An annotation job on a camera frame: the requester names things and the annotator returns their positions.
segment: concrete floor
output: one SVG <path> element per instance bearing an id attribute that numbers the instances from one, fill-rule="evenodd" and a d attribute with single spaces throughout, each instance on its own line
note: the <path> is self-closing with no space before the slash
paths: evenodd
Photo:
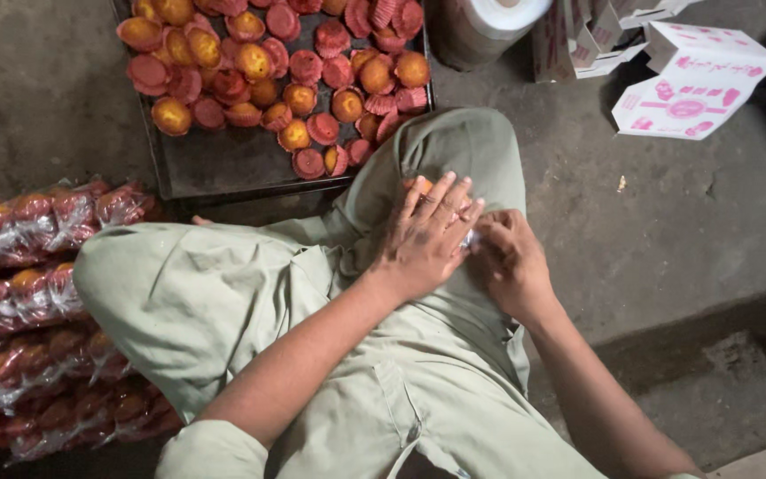
<path id="1" fill-rule="evenodd" d="M 742 29 L 766 45 L 766 0 L 707 0 L 675 20 Z M 105 2 L 0 0 L 1 193 L 96 173 L 154 185 L 125 62 Z M 528 39 L 480 71 L 433 68 L 440 106 L 493 106 L 513 122 L 528 219 L 546 246 L 560 299 L 615 372 L 645 365 L 627 372 L 626 385 L 708 469 L 766 448 L 766 366 L 736 376 L 704 353 L 720 344 L 756 364 L 753 354 L 766 351 L 764 341 L 740 339 L 766 324 L 766 306 L 744 306 L 766 305 L 766 82 L 705 141 L 615 135 L 607 112 L 625 86 L 648 75 L 640 58 L 605 78 L 534 84 Z M 621 176 L 628 186 L 617 192 Z M 319 211 L 327 200 L 313 194 L 206 215 L 263 224 Z M 721 308 L 729 304 L 737 305 Z M 751 321 L 729 321 L 740 311 Z M 717 334 L 704 326 L 712 321 Z M 674 339 L 665 344 L 698 362 L 649 355 L 638 341 L 662 337 L 647 331 L 669 332 Z M 556 417 L 543 390 L 535 403 Z M 755 414 L 738 413 L 746 411 Z M 707 427 L 694 427 L 700 418 Z M 92 476 L 89 464 L 102 476 L 109 461 L 149 471 L 154 449 L 122 446 L 65 462 L 80 464 L 73 470 L 80 476 Z M 55 463 L 38 464 L 8 476 L 53 470 Z"/>

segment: leg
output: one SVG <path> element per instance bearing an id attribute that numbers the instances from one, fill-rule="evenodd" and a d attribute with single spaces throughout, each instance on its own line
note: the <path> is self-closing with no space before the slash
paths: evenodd
<path id="1" fill-rule="evenodd" d="M 325 215 L 330 234 L 342 245 L 353 246 L 353 260 L 342 262 L 342 273 L 357 275 L 373 260 L 375 243 L 397 201 L 402 179 L 421 174 L 434 181 L 450 169 L 458 177 L 473 179 L 470 194 L 474 199 L 483 197 L 488 210 L 517 208 L 525 213 L 516 136 L 502 114 L 488 108 L 460 108 L 424 115 L 403 125 L 380 147 Z M 526 384 L 528 361 L 521 342 L 509 345 L 512 361 L 501 347 L 509 339 L 505 323 L 510 318 L 472 282 L 464 267 L 414 303 L 450 322 L 478 347 L 503 355 L 498 363 L 506 363 L 507 375 Z"/>
<path id="2" fill-rule="evenodd" d="M 255 354 L 325 305 L 337 252 L 256 228 L 139 224 L 84 245 L 74 281 L 103 330 L 187 422 Z"/>

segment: man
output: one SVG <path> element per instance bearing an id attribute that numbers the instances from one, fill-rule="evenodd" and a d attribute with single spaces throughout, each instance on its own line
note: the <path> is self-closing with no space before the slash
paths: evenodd
<path id="1" fill-rule="evenodd" d="M 403 125 L 323 217 L 111 229 L 75 280 L 188 424 L 158 477 L 703 477 L 575 330 L 524 212 L 510 123 L 449 110 Z M 524 329 L 577 451 L 526 400 Z"/>

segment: sleeve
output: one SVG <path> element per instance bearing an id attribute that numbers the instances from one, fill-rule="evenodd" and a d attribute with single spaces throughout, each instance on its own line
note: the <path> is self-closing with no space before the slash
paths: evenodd
<path id="1" fill-rule="evenodd" d="M 228 421 L 197 421 L 162 450 L 156 479 L 262 477 L 268 451 Z"/>

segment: black metal baking tray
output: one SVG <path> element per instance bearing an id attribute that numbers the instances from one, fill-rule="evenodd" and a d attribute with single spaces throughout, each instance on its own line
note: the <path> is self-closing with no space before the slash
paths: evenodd
<path id="1" fill-rule="evenodd" d="M 131 16 L 129 0 L 110 0 L 117 23 Z M 263 21 L 265 10 L 250 11 Z M 223 38 L 227 29 L 223 16 L 207 17 Z M 301 37 L 287 43 L 291 55 L 298 49 L 313 48 L 315 27 L 333 17 L 323 13 L 301 16 Z M 371 46 L 369 39 L 351 39 L 352 49 Z M 427 58 L 425 27 L 406 45 L 407 49 L 420 52 Z M 130 55 L 136 52 L 129 50 Z M 277 81 L 280 86 L 289 83 L 289 75 Z M 324 82 L 318 83 L 318 103 L 314 113 L 328 112 L 332 89 Z M 432 81 L 427 85 L 427 111 L 435 105 Z M 277 144 L 274 133 L 261 128 L 238 128 L 227 126 L 225 130 L 211 132 L 192 127 L 186 136 L 166 136 L 152 123 L 150 109 L 154 99 L 137 94 L 141 102 L 146 136 L 150 143 L 152 162 L 156 168 L 159 193 L 164 200 L 183 200 L 200 206 L 234 203 L 245 200 L 345 188 L 353 181 L 358 168 L 348 168 L 340 177 L 321 177 L 315 180 L 299 179 L 291 168 L 291 155 Z M 356 137 L 353 125 L 341 125 L 340 143 Z"/>

